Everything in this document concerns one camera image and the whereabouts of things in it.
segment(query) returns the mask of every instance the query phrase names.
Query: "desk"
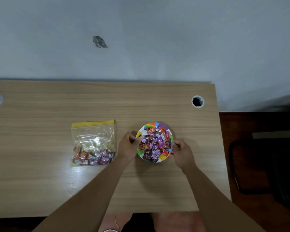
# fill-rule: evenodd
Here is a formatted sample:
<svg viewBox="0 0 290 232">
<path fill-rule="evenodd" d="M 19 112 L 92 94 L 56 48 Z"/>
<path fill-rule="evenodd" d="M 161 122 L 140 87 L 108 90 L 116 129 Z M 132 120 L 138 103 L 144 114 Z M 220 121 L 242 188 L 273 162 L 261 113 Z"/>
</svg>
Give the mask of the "desk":
<svg viewBox="0 0 290 232">
<path fill-rule="evenodd" d="M 71 123 L 80 121 L 115 119 L 117 140 L 148 122 L 166 124 L 231 198 L 213 84 L 0 80 L 0 93 L 0 218 L 47 216 L 103 169 L 69 167 Z M 204 98 L 202 108 L 192 106 L 195 95 Z M 138 156 L 108 207 L 108 213 L 194 210 L 174 159 L 151 164 Z"/>
</svg>

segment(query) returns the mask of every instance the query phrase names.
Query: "person's right arm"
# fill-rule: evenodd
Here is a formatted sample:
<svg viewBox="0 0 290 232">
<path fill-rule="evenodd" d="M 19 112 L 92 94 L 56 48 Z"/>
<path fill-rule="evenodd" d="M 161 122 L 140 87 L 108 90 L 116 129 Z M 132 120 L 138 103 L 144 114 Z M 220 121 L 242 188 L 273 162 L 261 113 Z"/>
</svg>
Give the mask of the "person's right arm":
<svg viewBox="0 0 290 232">
<path fill-rule="evenodd" d="M 183 140 L 175 140 L 172 147 L 175 163 L 189 181 L 208 232 L 264 232 L 198 169 L 189 145 Z"/>
</svg>

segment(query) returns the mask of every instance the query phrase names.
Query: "white cord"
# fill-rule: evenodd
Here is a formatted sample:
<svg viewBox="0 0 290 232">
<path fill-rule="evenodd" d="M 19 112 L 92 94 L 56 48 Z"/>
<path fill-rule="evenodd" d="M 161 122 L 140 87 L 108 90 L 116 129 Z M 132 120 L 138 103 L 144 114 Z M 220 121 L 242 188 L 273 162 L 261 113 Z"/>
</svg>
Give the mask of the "white cord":
<svg viewBox="0 0 290 232">
<path fill-rule="evenodd" d="M 108 231 L 119 232 L 120 231 L 120 227 L 117 225 L 117 222 L 116 222 L 116 214 L 114 214 L 114 217 L 115 217 L 115 224 L 118 227 L 118 230 L 107 229 L 107 230 L 104 230 L 102 232 L 108 232 Z"/>
</svg>

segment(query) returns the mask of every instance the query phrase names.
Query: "person's left hand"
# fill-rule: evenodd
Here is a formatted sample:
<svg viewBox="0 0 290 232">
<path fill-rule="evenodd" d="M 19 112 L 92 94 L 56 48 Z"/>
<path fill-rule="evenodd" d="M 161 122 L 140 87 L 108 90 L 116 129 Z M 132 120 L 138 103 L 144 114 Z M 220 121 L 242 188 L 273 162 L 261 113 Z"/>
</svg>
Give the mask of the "person's left hand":
<svg viewBox="0 0 290 232">
<path fill-rule="evenodd" d="M 140 136 L 135 139 L 135 136 L 127 132 L 119 143 L 117 158 L 123 158 L 130 163 L 136 156 L 138 145 L 143 138 L 143 136 Z"/>
</svg>

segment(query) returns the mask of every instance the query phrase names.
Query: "black metal frame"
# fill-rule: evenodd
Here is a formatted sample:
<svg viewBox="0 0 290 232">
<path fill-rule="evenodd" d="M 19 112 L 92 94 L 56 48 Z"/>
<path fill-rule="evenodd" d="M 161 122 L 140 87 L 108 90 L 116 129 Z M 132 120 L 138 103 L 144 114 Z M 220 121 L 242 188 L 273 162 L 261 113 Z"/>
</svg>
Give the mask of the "black metal frame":
<svg viewBox="0 0 290 232">
<path fill-rule="evenodd" d="M 260 189 L 251 189 L 251 190 L 250 189 L 249 190 L 243 189 L 241 187 L 240 183 L 238 182 L 237 177 L 236 177 L 236 172 L 235 172 L 235 167 L 234 167 L 234 162 L 233 162 L 233 149 L 234 149 L 234 147 L 239 146 L 239 145 L 243 145 L 243 144 L 254 145 L 254 144 L 256 144 L 256 142 L 257 142 L 257 140 L 254 140 L 254 139 L 238 140 L 238 141 L 232 142 L 230 144 L 230 146 L 229 146 L 230 170 L 231 170 L 231 173 L 232 173 L 232 176 L 233 176 L 233 179 L 235 181 L 237 189 L 239 190 L 239 192 L 241 192 L 244 195 L 271 194 L 271 189 L 263 189 L 263 190 L 260 190 Z"/>
</svg>

